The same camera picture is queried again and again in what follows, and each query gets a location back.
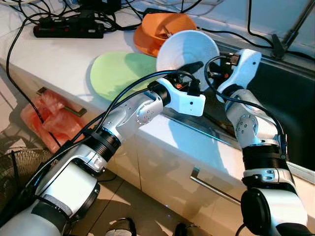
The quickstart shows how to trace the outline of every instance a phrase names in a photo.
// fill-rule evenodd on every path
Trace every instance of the cabinet door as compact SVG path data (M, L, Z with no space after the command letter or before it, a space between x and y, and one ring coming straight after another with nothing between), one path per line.
M141 127L136 142L142 191L210 233L221 197L190 179L193 168L236 199L245 191L242 154L222 142L162 116Z

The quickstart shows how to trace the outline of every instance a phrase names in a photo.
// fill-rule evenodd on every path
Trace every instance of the white countertop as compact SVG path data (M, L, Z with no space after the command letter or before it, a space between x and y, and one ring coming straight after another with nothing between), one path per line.
M12 32L0 38L0 62L5 63ZM90 83L90 68L99 55L110 51L139 52L133 32L116 31L103 39L35 38L32 26L23 30L11 64L31 73L47 88L96 112L106 110L109 101L100 97Z

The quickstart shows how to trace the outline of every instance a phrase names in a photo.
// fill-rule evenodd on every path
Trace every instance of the green plate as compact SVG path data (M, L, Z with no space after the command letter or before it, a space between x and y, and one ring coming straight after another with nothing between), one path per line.
M128 85L153 72L156 72L154 57L139 53L109 52L95 60L90 78L94 90L100 96L112 101ZM124 97L146 88L155 79L137 85Z

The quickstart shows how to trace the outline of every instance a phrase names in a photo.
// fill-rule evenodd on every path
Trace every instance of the kitchen counter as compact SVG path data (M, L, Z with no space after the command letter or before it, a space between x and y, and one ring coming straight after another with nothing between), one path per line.
M121 25L128 25L136 24L139 20L128 11L123 11L118 12L117 21ZM8 49L16 33L17 31L13 31L0 37L0 45L2 45L0 63L2 65L5 65ZM235 50L224 44L219 47L223 51ZM106 110L110 101L100 97L94 91L89 74L93 61L99 55L110 51L139 53L133 43L133 31L107 33L103 39L36 38L32 33L32 25L28 25L23 29L13 49L10 63L11 69L18 68L31 74L34 80L41 82L48 89L99 114ZM164 113L167 117L180 121L186 126L193 126L198 132L207 135L210 133L210 136L239 148L235 138L222 132L210 121L206 122L208 126L206 130L209 131L210 127L210 132L205 132L200 124L191 124L188 119L178 116L169 109Z
M138 19L135 16L121 13L119 24L136 24ZM5 65L6 55L17 31L13 31L0 38L0 64ZM66 39L66 38L35 38L32 33L32 26L26 26L21 33L11 56L11 70L22 70L30 74L34 81L38 81L46 88L51 89L65 98L82 105L88 111L95 114L103 112L110 101L100 97L92 88L90 83L90 69L93 61L105 52L124 51L139 52L133 44L133 32L116 31L107 33L103 39ZM196 160L200 165L206 165L216 171L216 175L226 182L237 182L241 186L244 165L241 152L237 149L235 139L228 137L211 123L213 134L204 132L201 128L191 129L189 120L181 120L171 111L167 115L159 115L149 124L139 129L138 135L148 143L157 143L158 146L168 152L178 155L186 153L191 159ZM193 137L195 142L182 142L181 134L185 137ZM218 146L218 161L212 157L212 150L209 149L209 140L213 146ZM227 149L226 144L235 148ZM298 179L299 186L312 186L309 183ZM301 190L303 201L308 199L306 187ZM315 210L309 212L312 219L315 218Z

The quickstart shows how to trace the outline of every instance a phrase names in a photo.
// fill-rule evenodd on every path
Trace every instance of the metal handle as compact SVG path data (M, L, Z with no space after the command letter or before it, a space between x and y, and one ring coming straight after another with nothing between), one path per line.
M39 89L39 90L37 91L37 94L38 94L38 95L42 95L46 90L47 90L47 88L42 87L41 89ZM87 110L86 110L85 108L81 108L81 110L79 110L78 112L75 111L75 110L73 110L73 109L70 108L70 107L67 107L67 106L64 106L63 108L64 108L65 110L71 112L72 114L76 115L77 117L81 117L81 116L83 116L83 115L87 112Z
M223 191L215 188L214 186L206 183L205 181L201 180L198 178L198 174L199 174L199 169L194 167L193 170L192 170L192 173L190 175L190 179L192 179L193 181L199 183L200 185L206 187L207 189L211 190L212 192L218 194L220 197L223 197L225 199L227 199L228 201L232 202L232 203L235 203L237 205L241 205L241 201L239 201L238 199L236 198L233 198L231 195L228 195L226 193L224 193Z

